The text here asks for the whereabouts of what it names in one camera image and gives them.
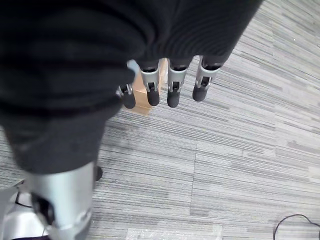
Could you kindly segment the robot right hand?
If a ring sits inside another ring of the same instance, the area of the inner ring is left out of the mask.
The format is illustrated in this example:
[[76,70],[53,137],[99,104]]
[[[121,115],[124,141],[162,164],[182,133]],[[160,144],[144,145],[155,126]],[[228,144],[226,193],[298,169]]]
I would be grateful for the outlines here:
[[200,56],[193,98],[261,6],[259,0],[3,0],[0,124],[51,240],[84,240],[105,123],[129,100],[135,62],[152,106],[168,61],[175,107]]

